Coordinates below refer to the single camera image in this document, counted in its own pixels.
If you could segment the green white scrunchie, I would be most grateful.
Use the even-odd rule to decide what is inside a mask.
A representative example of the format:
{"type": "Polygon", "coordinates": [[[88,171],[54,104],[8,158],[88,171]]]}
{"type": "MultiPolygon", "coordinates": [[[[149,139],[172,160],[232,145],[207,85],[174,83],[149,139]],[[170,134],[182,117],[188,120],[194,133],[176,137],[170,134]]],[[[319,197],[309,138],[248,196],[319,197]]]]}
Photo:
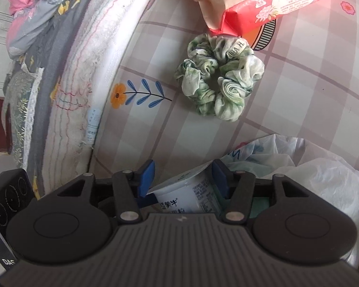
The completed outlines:
{"type": "Polygon", "coordinates": [[[235,122],[264,70],[245,39],[204,33],[188,44],[174,78],[199,115],[235,122]]]}

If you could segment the white tied plastic bag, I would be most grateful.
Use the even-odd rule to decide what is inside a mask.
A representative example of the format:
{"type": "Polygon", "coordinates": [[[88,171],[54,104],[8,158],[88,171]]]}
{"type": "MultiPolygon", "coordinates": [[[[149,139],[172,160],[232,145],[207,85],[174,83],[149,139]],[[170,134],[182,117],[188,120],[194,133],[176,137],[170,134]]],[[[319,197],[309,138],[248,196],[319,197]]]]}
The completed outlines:
{"type": "Polygon", "coordinates": [[[246,170],[261,179],[284,174],[348,215],[357,241],[347,262],[359,266],[359,171],[341,156],[298,137],[268,135],[221,158],[231,170],[246,170]]]}

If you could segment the plaid cartoon mattress cover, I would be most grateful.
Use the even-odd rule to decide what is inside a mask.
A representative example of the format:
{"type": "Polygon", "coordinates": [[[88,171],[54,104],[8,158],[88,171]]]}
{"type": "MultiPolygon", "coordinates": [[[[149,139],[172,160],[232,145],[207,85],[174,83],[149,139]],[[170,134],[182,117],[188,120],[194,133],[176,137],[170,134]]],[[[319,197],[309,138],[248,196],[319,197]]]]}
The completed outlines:
{"type": "Polygon", "coordinates": [[[174,79],[188,43],[206,31],[193,0],[154,0],[113,81],[90,171],[107,177],[156,162],[156,182],[240,156],[262,136],[301,137],[359,170],[359,0],[321,0],[280,17],[253,43],[265,72],[239,120],[199,116],[174,79]]]}

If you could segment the grey bedsheet yellow bows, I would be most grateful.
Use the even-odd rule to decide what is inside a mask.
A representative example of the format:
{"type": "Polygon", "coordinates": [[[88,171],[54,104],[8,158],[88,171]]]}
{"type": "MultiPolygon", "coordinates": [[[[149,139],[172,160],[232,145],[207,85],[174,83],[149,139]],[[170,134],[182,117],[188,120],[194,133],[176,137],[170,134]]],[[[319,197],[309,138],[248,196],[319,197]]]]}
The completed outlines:
{"type": "Polygon", "coordinates": [[[90,0],[64,0],[31,47],[14,60],[4,83],[2,124],[10,154],[32,188],[46,194],[42,175],[53,90],[57,88],[90,0]]]}

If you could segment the pink grey floral duvet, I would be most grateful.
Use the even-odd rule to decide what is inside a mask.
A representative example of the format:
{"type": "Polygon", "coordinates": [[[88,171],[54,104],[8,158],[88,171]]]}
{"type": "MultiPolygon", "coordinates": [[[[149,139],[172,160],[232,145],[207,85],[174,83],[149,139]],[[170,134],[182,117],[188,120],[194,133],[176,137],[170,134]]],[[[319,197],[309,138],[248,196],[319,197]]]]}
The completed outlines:
{"type": "Polygon", "coordinates": [[[15,60],[31,47],[64,0],[8,1],[13,21],[7,31],[6,48],[15,60]]]}

